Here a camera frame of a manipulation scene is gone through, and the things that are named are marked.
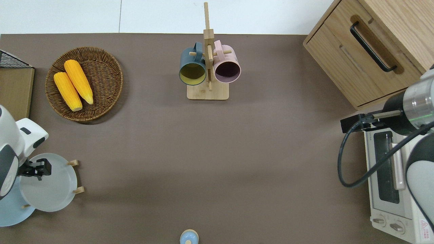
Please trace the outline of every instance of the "wooden cabinet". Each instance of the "wooden cabinet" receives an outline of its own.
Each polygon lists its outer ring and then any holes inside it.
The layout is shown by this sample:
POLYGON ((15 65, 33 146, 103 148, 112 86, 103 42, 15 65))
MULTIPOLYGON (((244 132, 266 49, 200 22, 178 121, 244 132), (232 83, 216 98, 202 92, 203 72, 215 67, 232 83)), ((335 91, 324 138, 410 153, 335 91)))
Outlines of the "wooden cabinet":
POLYGON ((434 0, 335 0, 303 45, 362 109, 405 90, 434 64, 433 9, 434 0))

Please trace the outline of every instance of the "corn cob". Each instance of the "corn cob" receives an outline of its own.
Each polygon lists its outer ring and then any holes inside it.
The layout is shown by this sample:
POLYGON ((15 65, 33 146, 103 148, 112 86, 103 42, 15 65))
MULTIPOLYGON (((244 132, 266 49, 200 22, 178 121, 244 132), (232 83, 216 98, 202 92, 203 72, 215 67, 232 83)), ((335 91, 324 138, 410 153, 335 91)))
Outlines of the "corn cob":
POLYGON ((56 83, 57 89, 59 89, 63 100, 65 100, 66 104, 72 111, 79 111, 83 108, 79 95, 72 85, 68 74, 65 72, 54 74, 54 83, 56 83))
POLYGON ((93 104, 92 90, 90 89, 89 81, 79 62, 69 59, 65 62, 64 67, 80 96, 86 100, 88 104, 93 104))

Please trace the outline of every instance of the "brown table surface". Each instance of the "brown table surface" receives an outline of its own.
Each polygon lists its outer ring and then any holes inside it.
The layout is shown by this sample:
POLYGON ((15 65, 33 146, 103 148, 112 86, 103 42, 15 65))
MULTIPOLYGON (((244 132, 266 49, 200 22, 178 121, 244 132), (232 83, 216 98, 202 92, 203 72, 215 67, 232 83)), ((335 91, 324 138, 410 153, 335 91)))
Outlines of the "brown table surface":
MULTIPOLYGON (((242 68, 227 101, 191 101, 179 56, 197 34, 1 35, 0 48, 36 68, 30 119, 49 138, 33 155, 78 159, 66 208, 0 228, 1 243, 404 243, 374 229, 368 186, 340 185, 339 120, 355 112, 303 48, 305 36, 216 35, 242 68), (120 100, 91 125, 57 115, 44 92, 63 53, 96 46, 125 74, 120 100)), ((366 170, 363 137, 344 155, 366 170)))

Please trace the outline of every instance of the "oven door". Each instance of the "oven door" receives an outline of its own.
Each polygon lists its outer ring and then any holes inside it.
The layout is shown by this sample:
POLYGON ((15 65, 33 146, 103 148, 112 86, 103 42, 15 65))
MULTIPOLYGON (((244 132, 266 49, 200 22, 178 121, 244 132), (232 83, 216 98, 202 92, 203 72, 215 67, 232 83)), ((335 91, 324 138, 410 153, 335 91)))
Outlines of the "oven door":
MULTIPOLYGON (((382 156, 404 137, 390 129, 366 132, 366 151, 368 166, 371 168, 382 156)), ((391 214, 412 219, 411 196, 405 185, 405 163, 409 156, 409 148, 403 147, 380 167, 371 177, 372 207, 391 214)))

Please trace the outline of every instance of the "black drawer handle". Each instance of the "black drawer handle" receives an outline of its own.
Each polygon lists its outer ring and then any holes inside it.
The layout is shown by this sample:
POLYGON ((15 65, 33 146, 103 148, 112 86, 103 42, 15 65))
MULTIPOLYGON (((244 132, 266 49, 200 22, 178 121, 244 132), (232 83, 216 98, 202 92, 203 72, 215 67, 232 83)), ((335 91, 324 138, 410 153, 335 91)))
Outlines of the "black drawer handle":
POLYGON ((397 66, 393 66, 391 68, 387 67, 383 61, 378 57, 378 55, 372 50, 372 48, 366 43, 365 40, 360 36, 360 34, 357 32, 355 27, 358 25, 358 21, 356 21, 350 28, 351 34, 354 36, 354 38, 358 41, 358 43, 365 49, 365 51, 371 56, 371 58, 377 63, 377 65, 382 69, 384 72, 390 72, 397 68, 397 66))

